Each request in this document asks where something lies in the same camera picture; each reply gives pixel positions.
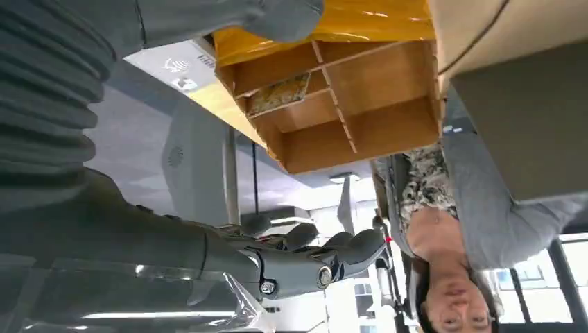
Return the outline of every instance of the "robotic arm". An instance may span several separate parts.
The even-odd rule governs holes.
[[[226,26],[299,40],[321,13],[322,0],[3,1],[0,253],[41,269],[67,258],[222,271],[257,299],[318,291],[366,269],[384,248],[373,230],[277,250],[130,205],[106,175],[83,166],[95,154],[83,135],[97,122],[87,106],[102,99],[116,61]]]

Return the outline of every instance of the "metal bolt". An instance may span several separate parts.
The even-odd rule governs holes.
[[[275,290],[275,283],[271,281],[264,281],[259,287],[259,290],[261,291],[261,293],[270,295]]]
[[[318,287],[325,289],[333,282],[333,273],[328,266],[323,266],[318,270]]]

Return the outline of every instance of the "metal pole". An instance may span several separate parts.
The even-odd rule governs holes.
[[[257,189],[257,145],[251,141],[253,157],[253,195],[255,197],[255,214],[259,214],[259,193]]]
[[[570,315],[575,324],[581,326],[583,332],[588,332],[588,317],[584,309],[584,303],[578,293],[576,281],[573,279],[566,254],[559,239],[551,242],[547,249],[549,257],[553,262],[553,268],[557,274],[557,279],[560,281],[560,288],[568,304]]]
[[[390,233],[388,231],[388,226],[383,222],[380,216],[374,218],[372,222],[373,228],[380,228],[383,233],[384,237],[389,238]],[[394,317],[394,324],[396,327],[397,333],[409,333],[410,330],[408,326],[404,322],[404,314],[402,309],[402,299],[400,298],[400,288],[398,286],[398,280],[396,278],[396,268],[394,266],[394,257],[392,256],[392,246],[390,242],[386,242],[386,250],[388,255],[390,256],[386,262],[388,265],[388,286],[390,290],[394,293],[395,301],[394,301],[394,311],[396,312],[396,316]]]
[[[229,224],[241,224],[239,213],[239,190],[237,187],[237,161],[235,130],[227,126],[227,135],[223,145],[224,152],[224,174],[225,174],[225,202]]]
[[[331,316],[329,315],[329,307],[327,306],[327,291],[322,291],[322,299],[325,301],[325,322],[327,323],[327,333],[331,333],[331,326],[330,320]]]
[[[523,295],[523,287],[521,286],[521,280],[519,279],[519,274],[516,269],[510,269],[510,277],[512,278],[514,290],[517,292],[517,297],[519,298],[519,304],[521,305],[521,311],[523,312],[525,323],[529,324],[531,323],[531,315],[529,313],[529,308],[527,307],[527,302],[525,301],[525,296]]]

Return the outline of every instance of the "wooden shelf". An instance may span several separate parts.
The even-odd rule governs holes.
[[[300,173],[436,142],[442,108],[435,61],[430,41],[309,42],[218,75],[251,114],[253,94],[310,73],[302,100],[280,99],[291,102],[256,107],[249,116],[286,170]],[[257,105],[265,95],[256,96]]]

